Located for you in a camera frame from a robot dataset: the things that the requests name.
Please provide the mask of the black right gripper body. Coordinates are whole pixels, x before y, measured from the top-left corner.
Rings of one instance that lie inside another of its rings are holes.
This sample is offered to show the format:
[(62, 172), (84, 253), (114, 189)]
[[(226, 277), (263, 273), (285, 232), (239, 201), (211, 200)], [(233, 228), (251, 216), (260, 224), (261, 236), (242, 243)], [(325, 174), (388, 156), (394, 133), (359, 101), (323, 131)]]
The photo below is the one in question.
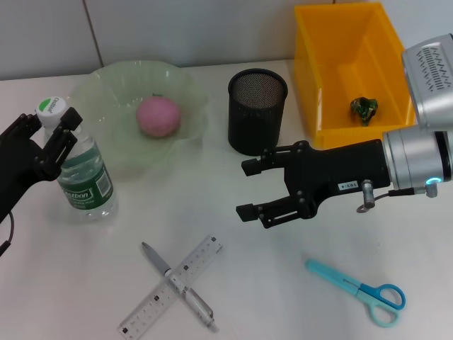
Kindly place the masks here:
[(327, 150), (313, 149), (301, 141), (285, 162), (284, 181), (292, 217), (310, 219), (323, 201), (360, 192), (363, 181), (385, 188), (390, 185), (390, 176), (381, 140)]

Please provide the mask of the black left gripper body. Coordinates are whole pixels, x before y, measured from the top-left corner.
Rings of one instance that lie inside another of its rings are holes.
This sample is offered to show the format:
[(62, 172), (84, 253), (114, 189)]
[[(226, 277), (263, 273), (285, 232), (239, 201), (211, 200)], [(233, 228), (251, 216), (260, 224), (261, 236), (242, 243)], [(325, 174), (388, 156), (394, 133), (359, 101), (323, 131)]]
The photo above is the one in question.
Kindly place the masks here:
[(1, 219), (13, 210), (27, 190), (57, 178), (57, 165), (47, 147), (32, 140), (1, 141)]

